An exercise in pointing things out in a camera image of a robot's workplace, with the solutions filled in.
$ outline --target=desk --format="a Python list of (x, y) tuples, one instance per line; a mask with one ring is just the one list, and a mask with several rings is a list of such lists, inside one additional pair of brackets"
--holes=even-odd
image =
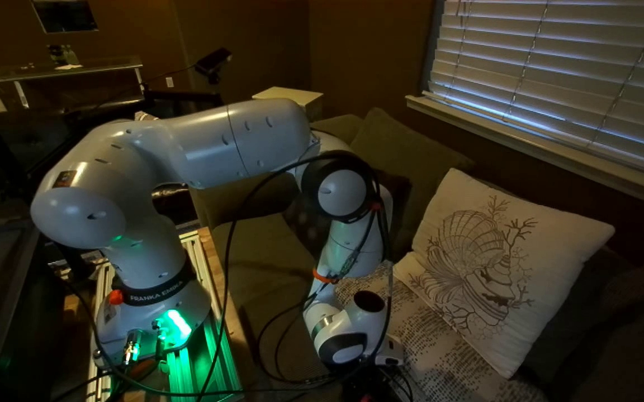
[(144, 62), (139, 59), (100, 59), (100, 61), (87, 61), (78, 66), (67, 64), (53, 64), (53, 62), (30, 62), (21, 66), (0, 66), (0, 84), (14, 84), (16, 97), (24, 109), (32, 107), (30, 93), (24, 90), (24, 82), (34, 81), (60, 81), (60, 79), (77, 79), (77, 77), (91, 77), (91, 73), (115, 73), (115, 71), (133, 71), (134, 81), (139, 84), (139, 93), (133, 101), (144, 98), (144, 79), (140, 79)]
[[(203, 329), (192, 334), (192, 341), (188, 349), (178, 352), (168, 352), (166, 360), (161, 360), (164, 370), (154, 370), (146, 378), (146, 385), (149, 388), (171, 391), (171, 394), (197, 394), (202, 388), (202, 381), (207, 378), (207, 361), (215, 355), (218, 343), (218, 323), (221, 321), (221, 307), (224, 307), (224, 273), (221, 264), (210, 237), (207, 228), (181, 233), (181, 245), (188, 251), (188, 257), (197, 270), (197, 279), (210, 294), (210, 317)], [(96, 297), (93, 303), (100, 307), (102, 294), (109, 292), (109, 279), (115, 270), (109, 266), (99, 267), (99, 281), (96, 281)], [(244, 399), (242, 394), (224, 394), (224, 391), (240, 391), (240, 369), (237, 360), (242, 360), (248, 352), (248, 343), (237, 317), (237, 309), (232, 307), (232, 300), (225, 301), (225, 332), (219, 341), (219, 355), (213, 370), (213, 378), (207, 381), (210, 398), (202, 399)], [(90, 361), (90, 378), (99, 378), (100, 369)], [(100, 378), (87, 387), (87, 402), (100, 402), (108, 399), (108, 396), (115, 388), (111, 378)]]

